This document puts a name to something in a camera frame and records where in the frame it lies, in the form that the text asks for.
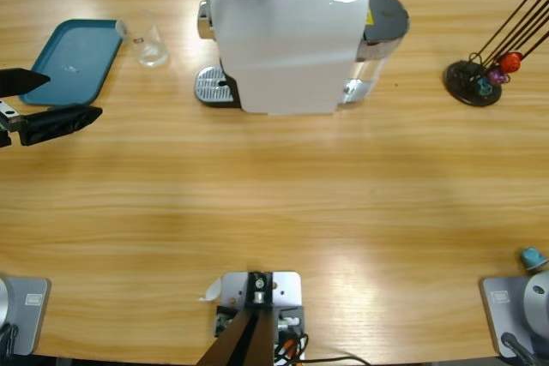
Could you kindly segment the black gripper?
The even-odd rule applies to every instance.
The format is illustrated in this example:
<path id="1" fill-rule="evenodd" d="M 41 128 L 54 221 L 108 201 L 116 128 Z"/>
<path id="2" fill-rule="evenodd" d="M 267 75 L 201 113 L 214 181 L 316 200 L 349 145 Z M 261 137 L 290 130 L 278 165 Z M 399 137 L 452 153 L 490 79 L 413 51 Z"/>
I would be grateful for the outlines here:
<path id="1" fill-rule="evenodd" d="M 46 84 L 51 78 L 28 69 L 12 68 L 0 70 L 0 97 L 23 95 Z M 1 147 L 12 144 L 10 134 L 19 130 L 23 146 L 32 146 L 44 141 L 70 135 L 86 128 L 103 113 L 99 107 L 91 105 L 67 105 L 42 111 L 23 118 L 3 99 L 0 101 Z"/>

